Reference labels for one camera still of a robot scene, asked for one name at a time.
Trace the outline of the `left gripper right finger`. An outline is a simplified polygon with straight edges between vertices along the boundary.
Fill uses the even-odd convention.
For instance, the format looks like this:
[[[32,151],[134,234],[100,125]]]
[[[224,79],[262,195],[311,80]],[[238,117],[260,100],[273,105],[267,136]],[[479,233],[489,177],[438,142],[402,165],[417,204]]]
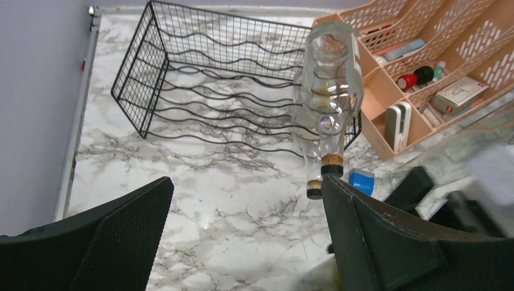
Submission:
[[[343,290],[513,289],[513,239],[434,224],[334,176],[321,191]]]

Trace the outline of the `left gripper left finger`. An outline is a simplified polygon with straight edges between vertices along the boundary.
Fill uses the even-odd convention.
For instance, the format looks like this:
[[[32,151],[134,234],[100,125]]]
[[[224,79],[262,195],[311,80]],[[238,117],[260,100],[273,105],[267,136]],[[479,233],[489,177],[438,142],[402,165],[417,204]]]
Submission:
[[[1,237],[2,290],[145,290],[174,185],[163,176],[124,196]]]

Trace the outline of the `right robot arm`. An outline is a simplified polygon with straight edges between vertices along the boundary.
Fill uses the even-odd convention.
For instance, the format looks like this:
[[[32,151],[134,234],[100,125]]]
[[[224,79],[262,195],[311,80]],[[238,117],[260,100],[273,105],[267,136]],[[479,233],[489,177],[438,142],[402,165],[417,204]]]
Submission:
[[[471,182],[450,190],[445,202],[428,221],[456,230],[498,238],[513,238],[513,146],[495,144],[480,150],[464,162]],[[421,201],[443,178],[455,171],[436,171],[425,165],[411,167],[385,203],[419,216]]]

